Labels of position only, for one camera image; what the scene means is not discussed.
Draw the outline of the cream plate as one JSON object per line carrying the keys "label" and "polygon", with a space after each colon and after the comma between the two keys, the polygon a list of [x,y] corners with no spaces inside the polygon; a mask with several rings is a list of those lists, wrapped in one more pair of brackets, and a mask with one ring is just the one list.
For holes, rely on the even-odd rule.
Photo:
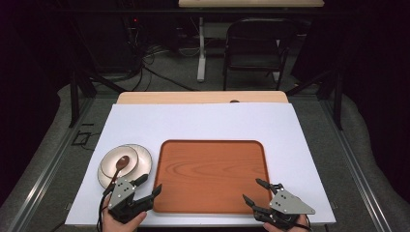
{"label": "cream plate", "polygon": [[[129,181],[131,180],[135,180],[138,177],[140,177],[143,174],[149,174],[151,172],[151,168],[152,168],[152,157],[151,154],[149,153],[149,151],[144,148],[143,146],[137,145],[137,144],[125,144],[125,145],[121,145],[121,146],[131,146],[132,148],[134,148],[138,154],[138,165],[136,167],[136,169],[131,173],[128,174],[126,176],[122,176],[122,177],[126,177]],[[98,168],[98,180],[101,184],[101,186],[103,188],[107,188],[107,186],[109,185],[111,179],[105,178],[105,177],[101,177],[99,174],[99,168]]]}

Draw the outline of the white desk leg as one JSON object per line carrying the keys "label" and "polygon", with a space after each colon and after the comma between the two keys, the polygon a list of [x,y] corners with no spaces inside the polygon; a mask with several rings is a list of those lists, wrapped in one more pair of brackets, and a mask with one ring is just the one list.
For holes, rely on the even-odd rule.
{"label": "white desk leg", "polygon": [[205,38],[204,38],[204,22],[203,22],[202,17],[200,17],[198,21],[198,32],[199,32],[199,58],[198,58],[196,79],[198,82],[203,82],[205,80],[206,53],[205,53]]}

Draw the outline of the light wooden table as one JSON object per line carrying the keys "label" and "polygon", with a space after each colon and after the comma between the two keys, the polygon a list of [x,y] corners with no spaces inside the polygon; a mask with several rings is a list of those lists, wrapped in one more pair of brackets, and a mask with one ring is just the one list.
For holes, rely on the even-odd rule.
{"label": "light wooden table", "polygon": [[124,92],[118,104],[282,102],[288,98],[281,91],[190,91],[190,92]]}

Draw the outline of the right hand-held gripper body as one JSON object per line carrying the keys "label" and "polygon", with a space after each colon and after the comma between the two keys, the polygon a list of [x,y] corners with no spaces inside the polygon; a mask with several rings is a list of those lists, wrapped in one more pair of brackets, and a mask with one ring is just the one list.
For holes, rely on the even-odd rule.
{"label": "right hand-held gripper body", "polygon": [[297,226],[300,215],[315,214],[313,208],[286,189],[273,196],[267,209],[270,209],[271,213],[253,212],[254,218],[257,221],[268,222],[284,230]]}

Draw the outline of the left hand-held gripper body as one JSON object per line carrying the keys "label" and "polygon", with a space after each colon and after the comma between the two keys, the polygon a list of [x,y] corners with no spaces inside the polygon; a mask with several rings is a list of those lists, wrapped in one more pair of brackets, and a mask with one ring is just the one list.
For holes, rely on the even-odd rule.
{"label": "left hand-held gripper body", "polygon": [[147,212],[153,209],[153,206],[138,205],[134,200],[135,191],[138,187],[133,187],[130,181],[125,178],[119,178],[108,201],[107,210],[114,219],[122,223],[127,223],[141,212]]}

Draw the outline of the brown wooden spoon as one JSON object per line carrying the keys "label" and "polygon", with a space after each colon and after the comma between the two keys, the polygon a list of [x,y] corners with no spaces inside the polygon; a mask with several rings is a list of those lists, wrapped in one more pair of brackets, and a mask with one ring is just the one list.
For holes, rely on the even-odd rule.
{"label": "brown wooden spoon", "polygon": [[107,188],[104,190],[103,193],[110,193],[113,190],[120,171],[123,170],[129,164],[129,162],[130,162],[130,158],[128,156],[122,156],[120,159],[117,160],[116,171],[113,177],[111,178],[109,185],[107,186]]}

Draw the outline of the aluminium floor rail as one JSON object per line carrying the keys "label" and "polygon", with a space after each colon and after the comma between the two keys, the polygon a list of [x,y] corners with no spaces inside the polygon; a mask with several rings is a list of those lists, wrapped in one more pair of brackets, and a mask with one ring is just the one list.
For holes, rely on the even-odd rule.
{"label": "aluminium floor rail", "polygon": [[361,195],[366,209],[371,217],[371,220],[376,228],[377,232],[392,232],[392,228],[388,223],[379,202],[377,201],[374,191],[371,189],[369,182],[363,172],[363,169],[359,165],[356,156],[350,146],[344,132],[337,126],[333,118],[333,109],[327,101],[320,103],[322,110],[324,111],[327,120],[330,122],[334,134],[337,137],[338,143],[341,146],[343,157],[345,159],[347,168],[352,176],[352,179]]}
{"label": "aluminium floor rail", "polygon": [[71,105],[66,101],[60,104],[39,149],[8,198],[13,212],[6,232],[23,232],[28,227],[93,102],[94,99],[80,102],[80,115],[71,128]]}

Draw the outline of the black folding chair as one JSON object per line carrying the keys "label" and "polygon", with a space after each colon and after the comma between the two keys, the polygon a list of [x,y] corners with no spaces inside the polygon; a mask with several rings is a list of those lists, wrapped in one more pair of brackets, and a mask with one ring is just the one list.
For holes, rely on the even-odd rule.
{"label": "black folding chair", "polygon": [[278,90],[297,32],[296,23],[286,18],[244,18],[231,24],[225,39],[223,89],[229,71],[254,71],[278,73]]}

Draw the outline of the white table mat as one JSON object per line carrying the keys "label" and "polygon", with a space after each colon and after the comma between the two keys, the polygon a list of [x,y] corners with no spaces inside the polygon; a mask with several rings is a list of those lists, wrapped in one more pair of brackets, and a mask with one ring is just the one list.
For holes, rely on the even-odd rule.
{"label": "white table mat", "polygon": [[315,210],[310,222],[336,221],[293,106],[235,102],[113,105],[66,223],[96,224],[103,193],[98,166],[109,150],[138,144],[157,163],[168,139],[256,140],[265,149],[271,182],[284,184]]}

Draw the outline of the black floor socket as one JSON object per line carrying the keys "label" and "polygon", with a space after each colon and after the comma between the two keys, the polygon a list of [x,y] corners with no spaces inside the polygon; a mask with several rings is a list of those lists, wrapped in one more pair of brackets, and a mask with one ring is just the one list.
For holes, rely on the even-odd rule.
{"label": "black floor socket", "polygon": [[88,131],[78,131],[75,135],[72,145],[73,146],[81,146],[86,145],[89,138],[91,137],[91,133]]}

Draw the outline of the black metal stand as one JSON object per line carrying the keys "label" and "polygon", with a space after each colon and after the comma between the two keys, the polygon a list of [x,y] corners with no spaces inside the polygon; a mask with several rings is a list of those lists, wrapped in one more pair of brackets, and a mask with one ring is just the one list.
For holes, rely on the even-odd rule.
{"label": "black metal stand", "polygon": [[319,100],[327,100],[331,94],[334,94],[333,106],[333,121],[337,128],[341,131],[341,104],[342,104],[342,87],[343,75],[337,70],[324,71],[318,76],[303,82],[302,84],[285,92],[287,97],[294,96],[312,84],[320,82],[319,89],[316,92],[316,98]]}
{"label": "black metal stand", "polygon": [[125,92],[125,89],[114,84],[112,81],[98,75],[95,72],[89,70],[76,69],[73,70],[70,75],[70,92],[71,92],[71,112],[72,119],[70,122],[70,128],[72,128],[79,119],[80,107],[79,107],[79,94],[81,91],[86,98],[94,98],[97,95],[96,87],[92,81],[95,80],[109,89],[115,91],[118,94]]}

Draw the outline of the person's right hand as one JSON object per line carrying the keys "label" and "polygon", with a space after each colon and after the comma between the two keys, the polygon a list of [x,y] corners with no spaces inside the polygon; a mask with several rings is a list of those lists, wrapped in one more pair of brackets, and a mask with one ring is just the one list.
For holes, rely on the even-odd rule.
{"label": "person's right hand", "polygon": [[297,226],[293,226],[287,230],[277,228],[268,222],[263,224],[263,228],[267,232],[309,232],[308,218],[306,215],[300,215],[297,220]]}

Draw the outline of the person's left hand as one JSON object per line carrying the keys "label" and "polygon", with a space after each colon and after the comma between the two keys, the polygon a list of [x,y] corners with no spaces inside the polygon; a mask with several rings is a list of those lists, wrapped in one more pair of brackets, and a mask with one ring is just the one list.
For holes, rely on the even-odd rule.
{"label": "person's left hand", "polygon": [[147,217],[146,212],[141,212],[127,223],[117,221],[107,209],[102,211],[102,232],[135,232],[143,220]]}

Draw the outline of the brown wooden tray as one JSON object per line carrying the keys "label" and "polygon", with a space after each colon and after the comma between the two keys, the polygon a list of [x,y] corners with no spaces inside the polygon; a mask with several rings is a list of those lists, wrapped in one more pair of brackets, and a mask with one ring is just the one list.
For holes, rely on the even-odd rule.
{"label": "brown wooden tray", "polygon": [[255,140],[167,140],[155,178],[162,214],[250,215],[247,196],[258,205],[272,199],[256,180],[268,180],[263,145]]}

